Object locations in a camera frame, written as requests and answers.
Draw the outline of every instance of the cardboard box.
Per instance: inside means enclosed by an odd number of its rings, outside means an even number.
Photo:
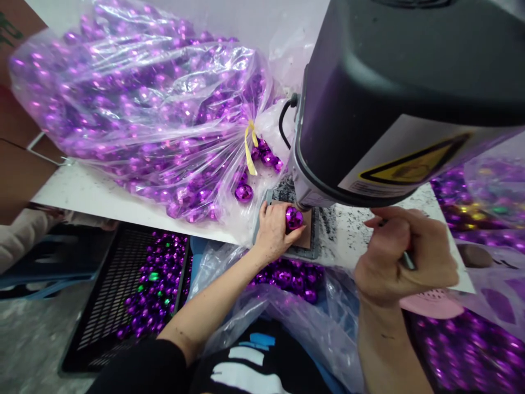
[[[46,24],[26,2],[0,4],[0,224],[11,224],[57,168],[26,150],[41,130],[9,90],[11,54],[44,28]],[[33,150],[62,161],[63,153],[45,136]]]

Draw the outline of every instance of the yellow warning triangle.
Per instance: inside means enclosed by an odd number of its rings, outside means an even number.
[[[420,152],[367,170],[360,177],[368,181],[386,184],[422,183],[452,159],[468,138],[469,135],[467,134],[442,141]]]

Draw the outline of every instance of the tool handle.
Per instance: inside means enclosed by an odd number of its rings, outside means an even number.
[[[380,221],[378,226],[383,227],[387,223],[388,223],[388,220],[383,219]],[[412,251],[413,251],[412,242],[410,242],[409,247],[406,249],[406,251],[403,252],[403,256],[401,256],[401,263],[407,270],[416,271],[417,267],[416,267],[416,264],[414,263],[414,260],[412,259]]]

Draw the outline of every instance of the yellow twist tie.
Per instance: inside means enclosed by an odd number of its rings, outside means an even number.
[[[258,147],[259,143],[257,142],[257,135],[255,135],[255,125],[253,120],[248,122],[248,127],[246,127],[246,130],[244,131],[244,150],[246,150],[246,163],[248,165],[248,171],[250,172],[250,175],[257,175],[257,170],[253,165],[252,153],[248,147],[248,134],[250,133],[250,130],[252,132],[253,145]]]

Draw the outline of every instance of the hand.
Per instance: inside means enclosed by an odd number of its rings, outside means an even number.
[[[372,213],[376,217],[365,225],[374,228],[374,233],[354,272],[361,298],[378,306],[392,306],[401,298],[458,283],[443,223],[401,207],[373,208]],[[379,227],[384,219],[388,222]],[[407,270],[399,261],[410,243],[416,271]]]
[[[259,232],[252,250],[257,250],[265,263],[269,264],[282,256],[301,236],[305,225],[286,234],[286,208],[290,203],[268,206],[265,201],[259,211]]]

